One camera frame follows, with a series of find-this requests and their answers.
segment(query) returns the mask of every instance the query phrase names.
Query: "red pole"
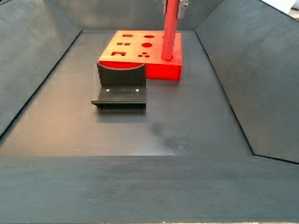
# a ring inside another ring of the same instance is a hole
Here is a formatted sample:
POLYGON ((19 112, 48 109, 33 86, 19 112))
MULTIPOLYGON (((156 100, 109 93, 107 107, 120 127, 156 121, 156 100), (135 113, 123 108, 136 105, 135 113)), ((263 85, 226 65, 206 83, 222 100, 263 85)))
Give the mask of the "red pole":
POLYGON ((167 12, 164 20, 164 33, 163 33, 163 55, 164 60, 171 60, 173 57, 173 41, 175 33, 179 24, 177 10, 180 0, 168 0, 167 12))

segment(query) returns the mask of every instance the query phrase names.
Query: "metal panel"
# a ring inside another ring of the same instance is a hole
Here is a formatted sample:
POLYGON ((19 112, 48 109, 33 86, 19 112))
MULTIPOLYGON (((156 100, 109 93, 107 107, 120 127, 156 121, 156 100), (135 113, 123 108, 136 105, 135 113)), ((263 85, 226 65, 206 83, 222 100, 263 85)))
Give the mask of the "metal panel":
POLYGON ((0 135, 79 33, 49 0, 0 4, 0 135))
MULTIPOLYGON (((161 0, 53 0, 87 30, 161 30, 161 0)), ((195 30, 222 0, 192 0, 180 30, 195 30)))
POLYGON ((226 0, 198 29, 258 155, 299 162, 299 24, 258 0, 226 0))
POLYGON ((298 223, 299 166, 220 154, 0 158, 1 223, 298 223))

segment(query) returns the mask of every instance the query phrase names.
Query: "red base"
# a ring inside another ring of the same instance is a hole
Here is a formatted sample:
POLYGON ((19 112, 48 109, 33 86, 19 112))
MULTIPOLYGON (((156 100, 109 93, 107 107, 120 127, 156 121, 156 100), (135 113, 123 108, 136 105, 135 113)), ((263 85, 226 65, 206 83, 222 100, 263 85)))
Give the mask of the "red base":
POLYGON ((145 63, 148 79, 179 81, 183 69, 183 38, 175 35, 172 60, 161 59, 161 31, 117 31, 97 63, 105 67, 129 68, 145 63))

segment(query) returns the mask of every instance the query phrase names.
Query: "black bracket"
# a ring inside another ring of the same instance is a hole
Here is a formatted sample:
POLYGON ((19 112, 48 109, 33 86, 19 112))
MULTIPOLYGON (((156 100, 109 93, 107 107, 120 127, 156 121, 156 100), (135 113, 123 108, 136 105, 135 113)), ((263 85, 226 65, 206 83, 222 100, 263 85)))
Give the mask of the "black bracket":
POLYGON ((101 88, 93 105, 145 107, 145 64, 112 68, 97 63, 97 73, 101 88))

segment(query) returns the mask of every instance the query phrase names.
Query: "round hole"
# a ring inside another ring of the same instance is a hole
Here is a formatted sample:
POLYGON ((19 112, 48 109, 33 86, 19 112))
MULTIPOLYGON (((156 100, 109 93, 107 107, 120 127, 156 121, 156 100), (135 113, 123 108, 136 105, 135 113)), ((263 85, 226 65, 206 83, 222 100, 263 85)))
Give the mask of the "round hole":
POLYGON ((153 36, 153 35, 144 35, 144 37, 145 37, 147 39, 152 39, 155 36, 153 36))
POLYGON ((143 43, 141 46, 143 46, 143 47, 151 47, 152 44, 151 44, 151 43, 143 43))

